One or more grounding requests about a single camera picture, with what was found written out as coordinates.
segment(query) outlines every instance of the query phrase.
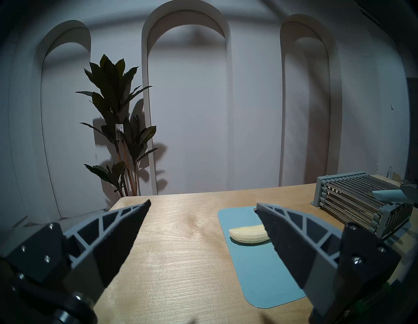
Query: wooden table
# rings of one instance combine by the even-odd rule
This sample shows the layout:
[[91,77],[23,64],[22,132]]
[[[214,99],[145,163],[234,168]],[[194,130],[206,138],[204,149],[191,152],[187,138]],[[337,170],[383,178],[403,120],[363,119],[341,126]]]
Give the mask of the wooden table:
[[99,323],[307,323],[307,298],[271,309],[245,300],[217,214],[265,202],[342,230],[342,223],[310,204],[314,192],[315,184],[306,184],[121,198],[112,209],[147,199],[152,205],[130,255],[94,307]]

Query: bolt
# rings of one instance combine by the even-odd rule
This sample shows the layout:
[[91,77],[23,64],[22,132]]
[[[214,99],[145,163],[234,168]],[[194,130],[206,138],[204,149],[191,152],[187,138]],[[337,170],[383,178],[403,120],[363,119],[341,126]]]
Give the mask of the bolt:
[[360,257],[352,257],[352,260],[353,260],[353,262],[354,262],[355,265],[358,265],[358,264],[362,264],[363,263],[363,260]]

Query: peeled banana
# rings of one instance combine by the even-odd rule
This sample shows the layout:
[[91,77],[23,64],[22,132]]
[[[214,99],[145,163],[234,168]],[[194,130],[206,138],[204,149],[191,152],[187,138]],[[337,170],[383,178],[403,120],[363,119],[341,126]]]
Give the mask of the peeled banana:
[[260,243],[269,239],[263,224],[231,228],[229,234],[234,240],[241,243]]

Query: wall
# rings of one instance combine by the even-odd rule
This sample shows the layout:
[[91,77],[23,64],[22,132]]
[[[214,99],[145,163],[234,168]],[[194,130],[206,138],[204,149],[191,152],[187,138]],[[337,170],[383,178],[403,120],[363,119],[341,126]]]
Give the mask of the wall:
[[10,35],[0,48],[0,170],[2,172],[2,186],[0,188],[0,231],[12,227],[26,216],[25,207],[20,197],[10,152],[8,127],[8,96],[9,81],[12,70],[13,56],[18,42],[18,35]]
[[157,85],[149,93],[151,124],[158,130],[154,147],[161,150],[154,154],[161,157],[155,161],[158,194],[227,190],[227,62],[221,28],[202,13],[178,11],[153,26],[148,43],[148,80]]
[[61,217],[105,208],[100,178],[84,166],[97,164],[93,130],[80,124],[93,124],[95,108],[89,97],[75,93],[94,90],[84,73],[90,46],[87,28],[72,28],[54,41],[42,66],[43,139]]
[[286,22],[280,30],[283,133],[280,185],[310,184],[326,174],[331,120],[329,59],[309,27]]
[[390,37],[373,22],[367,19],[366,22],[375,48],[382,111],[377,173],[386,176],[389,166],[392,166],[392,171],[404,178],[410,127],[404,65]]
[[418,60],[411,53],[409,48],[403,44],[398,44],[398,53],[402,59],[403,69],[407,78],[418,78]]
[[[182,3],[187,6],[196,1]],[[117,5],[111,0],[57,1],[31,13],[16,46],[8,103],[9,124],[19,124],[22,128],[20,132],[10,128],[10,144],[28,218],[45,219],[45,215],[56,213],[52,187],[45,177],[48,172],[44,153],[42,157],[43,144],[37,140],[40,117],[35,108],[40,102],[37,98],[40,84],[33,86],[33,82],[40,79],[39,65],[34,60],[39,44],[49,39],[50,31],[61,23],[78,21],[91,33],[93,62],[106,53],[112,61],[124,57],[126,66],[137,66],[141,61],[144,22],[162,4],[159,0],[127,0]],[[336,169],[375,172],[381,137],[379,76],[375,48],[356,3],[350,0],[214,0],[210,4],[223,15],[230,28],[232,114],[228,116],[228,129],[233,136],[228,141],[233,145],[228,152],[231,176],[228,189],[278,184],[282,117],[280,26],[295,19],[294,15],[307,17],[307,26],[321,37],[328,51],[329,44],[334,43],[333,50],[338,54],[338,60],[330,62],[331,70],[341,75],[341,86],[336,90],[331,86],[331,93],[341,99],[342,107]],[[131,87],[141,84],[141,74],[138,69]],[[131,103],[130,111],[141,108],[141,99],[138,96]],[[96,149],[99,163],[112,154],[104,146]],[[141,194],[152,193],[150,175],[151,169],[145,165],[140,180]]]

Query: white label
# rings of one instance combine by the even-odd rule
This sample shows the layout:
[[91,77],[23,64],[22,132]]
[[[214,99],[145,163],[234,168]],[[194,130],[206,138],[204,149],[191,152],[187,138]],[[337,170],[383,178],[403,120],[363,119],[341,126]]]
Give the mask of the white label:
[[120,136],[118,130],[123,133],[123,124],[115,124],[115,127],[116,127],[116,139],[121,140],[122,137]]

